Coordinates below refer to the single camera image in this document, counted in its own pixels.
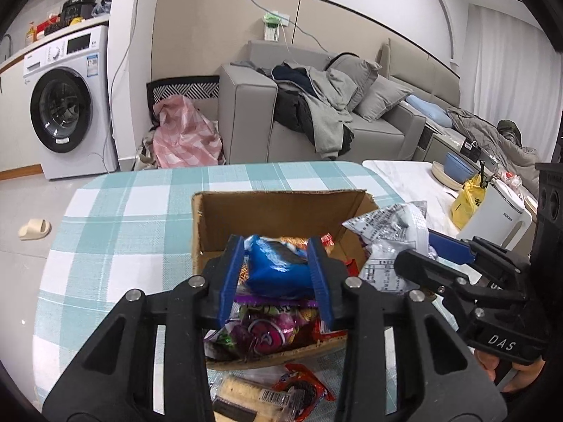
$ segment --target human hand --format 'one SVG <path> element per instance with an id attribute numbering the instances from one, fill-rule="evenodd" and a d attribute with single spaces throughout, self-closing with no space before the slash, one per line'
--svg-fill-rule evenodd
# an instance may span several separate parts
<path id="1" fill-rule="evenodd" d="M 494 355 L 487 354 L 486 352 L 478 351 L 477 349 L 475 349 L 473 355 L 477 359 L 477 363 L 487 372 L 491 381 L 494 381 L 496 377 L 495 369 L 498 366 L 500 359 Z M 505 388 L 501 390 L 501 392 L 516 392 L 516 390 L 524 389 L 529 386 L 542 372 L 544 365 L 545 361 L 541 357 L 531 365 L 519 365 L 518 363 L 513 363 L 512 367 L 515 370 L 518 370 L 518 373 L 505 386 Z"/>

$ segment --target kitchen counter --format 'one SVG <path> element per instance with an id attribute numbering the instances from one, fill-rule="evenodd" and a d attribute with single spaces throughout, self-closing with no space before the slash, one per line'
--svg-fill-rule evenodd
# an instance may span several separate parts
<path id="1" fill-rule="evenodd" d="M 61 38 L 65 35 L 69 35 L 75 31 L 83 30 L 84 28 L 94 27 L 96 25 L 107 24 L 109 22 L 109 14 L 99 15 L 97 17 L 92 17 L 91 19 L 83 20 L 79 24 L 69 25 L 68 27 L 61 28 L 57 30 L 55 33 L 51 33 L 50 35 L 44 36 L 44 38 L 40 39 L 39 41 L 30 44 L 29 46 L 20 49 L 18 52 L 13 54 L 10 58 L 4 60 L 0 63 L 0 73 L 7 69 L 11 64 L 19 61 L 19 59 L 25 56 L 27 53 L 31 52 L 32 50 L 36 50 L 38 47 L 42 46 L 43 44 L 49 43 L 54 41 L 55 39 Z"/>

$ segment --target armrest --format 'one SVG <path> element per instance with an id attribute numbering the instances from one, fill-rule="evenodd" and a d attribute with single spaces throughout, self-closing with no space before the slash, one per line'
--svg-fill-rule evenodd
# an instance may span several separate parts
<path id="1" fill-rule="evenodd" d="M 224 64 L 219 72 L 219 134 L 229 164 L 264 163 L 278 86 L 253 69 Z"/>
<path id="2" fill-rule="evenodd" d="M 405 141 L 399 152 L 399 160 L 412 160 L 426 123 L 426 117 L 410 104 L 402 101 L 386 112 L 382 118 L 405 135 Z"/>

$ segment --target black bag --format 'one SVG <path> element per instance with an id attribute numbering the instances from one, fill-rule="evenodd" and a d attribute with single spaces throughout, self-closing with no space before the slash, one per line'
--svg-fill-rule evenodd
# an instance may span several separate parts
<path id="1" fill-rule="evenodd" d="M 469 160 L 477 163 L 479 157 L 481 156 L 481 148 L 477 145 L 476 141 L 471 141 L 471 139 L 466 138 L 461 146 L 461 155 L 465 155 Z"/>

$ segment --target yellow bottle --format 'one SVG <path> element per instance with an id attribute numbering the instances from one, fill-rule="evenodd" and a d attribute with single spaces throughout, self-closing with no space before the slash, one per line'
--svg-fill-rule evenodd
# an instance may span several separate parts
<path id="1" fill-rule="evenodd" d="M 29 22 L 29 31 L 25 34 L 25 45 L 29 46 L 37 39 L 37 30 L 33 26 L 33 22 Z"/>

